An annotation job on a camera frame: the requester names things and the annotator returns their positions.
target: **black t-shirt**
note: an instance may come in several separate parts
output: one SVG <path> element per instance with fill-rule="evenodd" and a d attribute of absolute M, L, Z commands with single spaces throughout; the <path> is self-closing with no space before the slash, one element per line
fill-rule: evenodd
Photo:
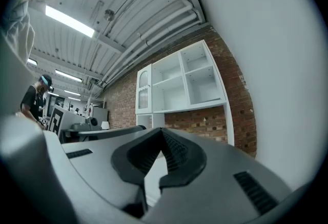
<path fill-rule="evenodd" d="M 34 86 L 30 86 L 27 92 L 25 93 L 24 98 L 20 104 L 20 109 L 22 109 L 22 104 L 29 106 L 31 114 L 37 121 L 39 121 L 39 97 Z"/>

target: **ceiling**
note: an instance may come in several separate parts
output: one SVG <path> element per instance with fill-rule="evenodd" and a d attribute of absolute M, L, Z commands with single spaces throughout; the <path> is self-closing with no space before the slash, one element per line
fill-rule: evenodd
<path fill-rule="evenodd" d="M 201 24 L 203 14 L 198 0 L 188 1 L 193 5 L 192 10 L 181 13 L 161 25 L 145 41 L 141 41 L 142 43 L 127 53 L 126 50 L 136 39 L 161 20 L 184 8 L 186 4 L 182 0 L 33 0 L 29 13 L 35 39 L 30 58 L 37 61 L 37 66 L 28 64 L 28 67 L 35 76 L 50 74 L 55 87 L 54 93 L 72 96 L 64 92 L 69 90 L 80 93 L 80 99 L 86 100 L 90 95 L 98 95 L 115 71 L 119 74 L 118 71 L 122 68 L 138 63 L 142 53 L 151 52 L 152 45 L 149 45 L 129 63 L 122 65 L 128 56 L 145 43 L 147 45 L 148 40 L 168 26 L 176 24 L 174 30 L 156 40 L 156 45 L 169 35 L 174 36 L 179 31 Z M 93 28 L 96 31 L 94 37 L 89 38 L 47 17 L 44 11 L 37 9 L 37 5 L 44 3 Z M 115 13 L 112 21 L 104 17 L 108 9 Z M 179 24 L 179 21 L 191 15 L 195 17 Z M 79 77 L 83 82 L 74 82 L 57 75 L 55 69 Z"/>

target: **light fixture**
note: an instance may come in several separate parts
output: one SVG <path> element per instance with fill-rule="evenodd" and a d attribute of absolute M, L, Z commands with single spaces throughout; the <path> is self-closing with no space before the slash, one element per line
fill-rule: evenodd
<path fill-rule="evenodd" d="M 74 92 L 71 92 L 71 91 L 67 91 L 67 90 L 64 90 L 66 93 L 69 93 L 69 94 L 73 94 L 73 95 L 78 95 L 78 96 L 81 96 L 80 94 L 78 93 L 74 93 Z"/>
<path fill-rule="evenodd" d="M 50 94 L 50 95 L 54 95 L 54 96 L 59 96 L 59 95 L 54 94 L 54 93 L 51 93 L 51 92 L 48 92 L 48 94 Z"/>
<path fill-rule="evenodd" d="M 57 69 L 55 70 L 55 72 L 56 72 L 56 74 L 60 74 L 60 75 L 62 75 L 62 76 L 65 76 L 65 77 L 68 77 L 68 78 L 73 79 L 73 80 L 75 80 L 75 81 L 78 81 L 78 82 L 80 82 L 80 83 L 82 82 L 82 79 L 77 78 L 77 77 L 72 76 L 72 75 L 69 75 L 69 74 L 65 74 L 65 73 L 63 73 L 63 72 L 58 71 Z"/>
<path fill-rule="evenodd" d="M 88 37 L 92 37 L 94 30 L 85 24 L 80 23 L 78 20 L 73 19 L 72 17 L 59 12 L 58 10 L 46 5 L 46 16 L 49 16 L 64 25 L 67 25 L 83 34 L 85 34 Z"/>
<path fill-rule="evenodd" d="M 27 62 L 30 63 L 30 64 L 33 64 L 35 66 L 37 66 L 37 62 L 32 60 L 32 59 L 27 59 Z"/>
<path fill-rule="evenodd" d="M 76 98 L 72 98 L 72 97 L 68 97 L 68 98 L 72 99 L 72 100 L 80 101 L 80 99 L 76 99 Z"/>

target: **blue headband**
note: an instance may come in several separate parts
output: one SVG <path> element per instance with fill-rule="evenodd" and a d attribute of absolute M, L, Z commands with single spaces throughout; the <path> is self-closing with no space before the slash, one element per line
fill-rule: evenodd
<path fill-rule="evenodd" d="M 44 78 L 44 76 L 41 76 L 43 82 L 46 84 L 46 86 L 48 86 L 48 81 Z"/>

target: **sleeve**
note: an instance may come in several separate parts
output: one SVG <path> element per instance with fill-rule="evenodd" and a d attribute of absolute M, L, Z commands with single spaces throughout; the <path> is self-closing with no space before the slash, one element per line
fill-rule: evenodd
<path fill-rule="evenodd" d="M 31 108 L 32 105 L 34 104 L 34 101 L 35 101 L 35 89 L 32 87 L 29 88 L 26 94 L 24 95 L 22 104 L 29 106 Z"/>

